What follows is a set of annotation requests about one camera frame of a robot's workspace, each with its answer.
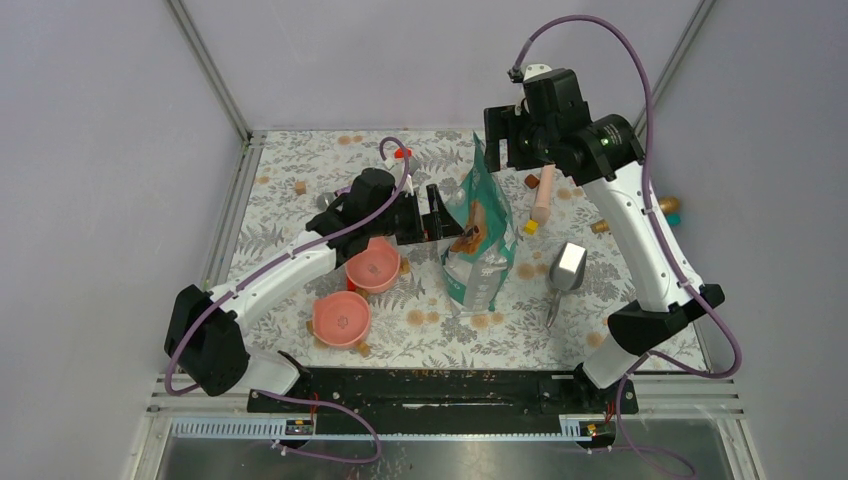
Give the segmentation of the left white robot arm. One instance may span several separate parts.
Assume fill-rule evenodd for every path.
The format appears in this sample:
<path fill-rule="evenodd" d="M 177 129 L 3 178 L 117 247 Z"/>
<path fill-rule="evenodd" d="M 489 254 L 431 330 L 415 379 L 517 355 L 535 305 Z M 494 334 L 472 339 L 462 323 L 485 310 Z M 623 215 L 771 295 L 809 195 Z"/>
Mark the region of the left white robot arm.
<path fill-rule="evenodd" d="M 347 192 L 306 223 L 280 256 L 209 290 L 184 288 L 176 297 L 166 335 L 166 375 L 181 368 L 194 383 L 182 389 L 166 383 L 166 391 L 178 396 L 200 389 L 214 397 L 248 388 L 270 391 L 285 410 L 304 407 L 311 387 L 300 377 L 302 367 L 287 354 L 247 347 L 244 337 L 288 294 L 337 270 L 374 237 L 392 236 L 397 244 L 408 245 L 460 236 L 463 228 L 437 186 L 427 186 L 429 210 L 422 213 L 406 180 L 367 168 Z"/>

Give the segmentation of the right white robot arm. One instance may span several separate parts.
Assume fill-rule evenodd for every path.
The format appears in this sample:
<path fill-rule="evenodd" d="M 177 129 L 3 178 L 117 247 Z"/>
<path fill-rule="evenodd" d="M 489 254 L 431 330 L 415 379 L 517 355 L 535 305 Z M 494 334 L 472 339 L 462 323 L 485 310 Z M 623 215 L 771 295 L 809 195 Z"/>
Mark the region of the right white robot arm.
<path fill-rule="evenodd" d="M 606 220 L 635 288 L 635 300 L 610 316 L 609 336 L 580 365 L 583 378 L 573 386 L 577 405 L 597 412 L 641 357 L 725 296 L 687 262 L 663 216 L 651 215 L 658 202 L 642 181 L 645 152 L 631 124 L 617 114 L 592 119 L 569 69 L 534 64 L 509 76 L 523 98 L 484 111 L 488 170 L 553 165 L 571 178 Z"/>

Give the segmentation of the green pet food bag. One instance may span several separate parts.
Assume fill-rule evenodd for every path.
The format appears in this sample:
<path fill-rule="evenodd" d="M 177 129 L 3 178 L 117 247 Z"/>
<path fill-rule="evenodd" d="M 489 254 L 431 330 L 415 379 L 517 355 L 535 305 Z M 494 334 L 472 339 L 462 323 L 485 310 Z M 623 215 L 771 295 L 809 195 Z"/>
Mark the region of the green pet food bag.
<path fill-rule="evenodd" d="M 493 311 L 514 265 L 516 228 L 508 198 L 489 172 L 484 143 L 473 136 L 474 158 L 446 208 L 462 227 L 441 255 L 443 280 L 454 316 Z"/>

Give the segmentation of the metal food scoop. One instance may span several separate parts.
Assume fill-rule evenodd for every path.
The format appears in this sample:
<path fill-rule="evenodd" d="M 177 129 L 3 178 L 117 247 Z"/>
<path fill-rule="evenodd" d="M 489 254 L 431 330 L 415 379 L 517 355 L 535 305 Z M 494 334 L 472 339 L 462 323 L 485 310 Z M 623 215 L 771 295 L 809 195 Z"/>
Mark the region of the metal food scoop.
<path fill-rule="evenodd" d="M 547 283 L 553 297 L 547 311 L 545 327 L 550 329 L 556 321 L 563 297 L 582 285 L 587 250 L 575 243 L 566 242 L 550 265 Z"/>

